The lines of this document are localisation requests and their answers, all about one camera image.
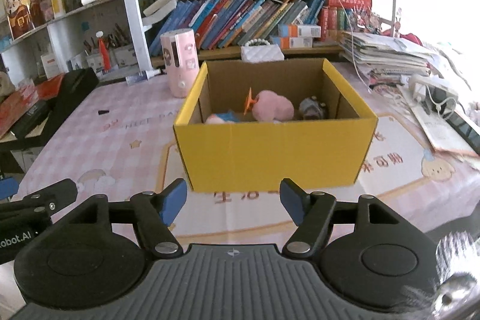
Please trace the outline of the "pink plush chick toy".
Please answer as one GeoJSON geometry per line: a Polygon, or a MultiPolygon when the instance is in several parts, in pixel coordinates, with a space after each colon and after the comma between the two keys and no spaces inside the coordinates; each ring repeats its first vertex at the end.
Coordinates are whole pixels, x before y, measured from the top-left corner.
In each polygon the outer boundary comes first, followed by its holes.
{"type": "Polygon", "coordinates": [[[252,88],[249,88],[243,114],[246,115],[249,112],[258,122],[285,122],[295,117],[292,102],[271,90],[262,90],[253,97],[252,88]]]}

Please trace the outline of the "blue plastic bag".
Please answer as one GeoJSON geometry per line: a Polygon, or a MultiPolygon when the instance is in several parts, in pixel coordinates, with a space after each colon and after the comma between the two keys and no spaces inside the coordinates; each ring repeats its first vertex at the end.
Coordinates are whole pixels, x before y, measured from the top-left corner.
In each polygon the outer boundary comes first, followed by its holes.
{"type": "Polygon", "coordinates": [[[232,110],[224,113],[211,114],[205,121],[205,124],[237,124],[241,120],[232,110]]]}

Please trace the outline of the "pink checkered tablecloth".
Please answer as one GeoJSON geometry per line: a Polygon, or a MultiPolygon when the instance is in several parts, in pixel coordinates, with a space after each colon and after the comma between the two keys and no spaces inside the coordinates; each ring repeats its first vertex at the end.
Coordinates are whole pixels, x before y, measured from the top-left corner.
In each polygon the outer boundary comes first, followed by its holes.
{"type": "MultiPolygon", "coordinates": [[[[377,127],[354,184],[304,189],[346,202],[377,196],[424,232],[471,214],[479,203],[479,172],[455,157],[432,153],[416,124],[387,100],[356,86],[346,71],[339,73],[377,115],[377,127]]],[[[172,225],[181,243],[284,244],[295,225],[281,206],[279,187],[246,193],[191,188],[173,129],[184,101],[171,95],[166,76],[96,88],[43,148],[19,196],[71,179],[79,201],[104,194],[123,202],[182,178],[189,194],[172,225]],[[98,110],[110,112],[98,115],[98,110]]]]}

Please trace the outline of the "yellow cardboard box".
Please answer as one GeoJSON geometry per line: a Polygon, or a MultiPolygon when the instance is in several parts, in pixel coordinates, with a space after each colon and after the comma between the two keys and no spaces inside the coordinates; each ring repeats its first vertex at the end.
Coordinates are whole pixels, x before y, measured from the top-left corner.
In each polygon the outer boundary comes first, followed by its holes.
{"type": "Polygon", "coordinates": [[[282,62],[205,62],[173,129],[179,154],[197,193],[276,190],[285,178],[305,189],[354,184],[377,127],[377,115],[324,58],[282,62]],[[253,96],[271,90],[294,106],[315,96],[329,118],[258,122],[243,114],[253,96]],[[232,110],[241,122],[205,124],[232,110]]]}

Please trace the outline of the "grey plush toy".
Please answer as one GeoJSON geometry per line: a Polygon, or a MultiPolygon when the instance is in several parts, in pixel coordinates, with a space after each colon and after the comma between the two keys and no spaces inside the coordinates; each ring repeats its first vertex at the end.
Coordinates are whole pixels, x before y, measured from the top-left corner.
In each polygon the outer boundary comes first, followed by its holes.
{"type": "Polygon", "coordinates": [[[303,120],[322,120],[329,118],[328,107],[315,96],[307,97],[301,101],[298,112],[303,120]]]}

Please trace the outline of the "red plastic bag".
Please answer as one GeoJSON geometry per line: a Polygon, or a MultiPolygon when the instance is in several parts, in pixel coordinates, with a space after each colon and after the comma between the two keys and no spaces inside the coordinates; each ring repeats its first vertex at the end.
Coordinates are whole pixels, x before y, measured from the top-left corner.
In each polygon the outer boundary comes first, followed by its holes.
{"type": "Polygon", "coordinates": [[[1,137],[10,132],[14,124],[38,102],[47,103],[57,98],[64,76],[65,74],[62,73],[37,86],[24,85],[8,96],[1,103],[1,137]]]}

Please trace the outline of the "black long box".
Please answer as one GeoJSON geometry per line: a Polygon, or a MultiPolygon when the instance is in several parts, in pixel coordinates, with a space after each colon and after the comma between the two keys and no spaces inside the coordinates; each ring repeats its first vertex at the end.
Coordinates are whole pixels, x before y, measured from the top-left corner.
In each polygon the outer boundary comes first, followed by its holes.
{"type": "Polygon", "coordinates": [[[10,133],[18,140],[24,139],[47,118],[49,112],[49,104],[38,101],[11,127],[10,133]]]}

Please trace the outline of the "pink cylindrical humidifier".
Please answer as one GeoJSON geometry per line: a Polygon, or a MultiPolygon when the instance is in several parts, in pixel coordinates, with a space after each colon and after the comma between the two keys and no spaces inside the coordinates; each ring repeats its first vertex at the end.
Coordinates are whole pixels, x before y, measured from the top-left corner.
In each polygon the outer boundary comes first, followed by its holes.
{"type": "Polygon", "coordinates": [[[199,60],[192,28],[181,28],[160,37],[168,85],[174,97],[185,98],[199,73],[199,60]]]}

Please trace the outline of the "stack of papers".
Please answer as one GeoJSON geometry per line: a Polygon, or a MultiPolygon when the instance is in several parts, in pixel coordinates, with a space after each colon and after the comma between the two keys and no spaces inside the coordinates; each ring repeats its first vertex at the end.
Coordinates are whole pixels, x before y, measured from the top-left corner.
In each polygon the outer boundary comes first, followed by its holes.
{"type": "Polygon", "coordinates": [[[364,75],[428,76],[433,51],[405,38],[344,32],[343,57],[364,75]]]}

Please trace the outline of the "white quilted handbag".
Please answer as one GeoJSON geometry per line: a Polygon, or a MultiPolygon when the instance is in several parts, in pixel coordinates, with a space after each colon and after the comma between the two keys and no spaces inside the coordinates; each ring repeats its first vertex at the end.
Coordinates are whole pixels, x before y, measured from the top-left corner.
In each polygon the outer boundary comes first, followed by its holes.
{"type": "Polygon", "coordinates": [[[264,39],[251,39],[241,47],[241,60],[248,63],[278,62],[285,59],[281,48],[264,39]]]}

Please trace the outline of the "orange white box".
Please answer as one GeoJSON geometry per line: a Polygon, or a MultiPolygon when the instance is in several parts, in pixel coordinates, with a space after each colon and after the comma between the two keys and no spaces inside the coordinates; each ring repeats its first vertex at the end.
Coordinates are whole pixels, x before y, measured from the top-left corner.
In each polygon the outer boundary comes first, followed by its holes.
{"type": "Polygon", "coordinates": [[[318,25],[279,24],[277,29],[279,37],[321,38],[321,27],[318,25]]]}

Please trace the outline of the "fortune god figure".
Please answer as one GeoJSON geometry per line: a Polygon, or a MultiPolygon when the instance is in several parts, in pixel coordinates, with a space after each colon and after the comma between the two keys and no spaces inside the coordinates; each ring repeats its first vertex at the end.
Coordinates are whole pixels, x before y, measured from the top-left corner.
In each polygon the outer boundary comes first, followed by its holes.
{"type": "Polygon", "coordinates": [[[13,40],[45,23],[41,0],[5,0],[4,7],[13,40]]]}

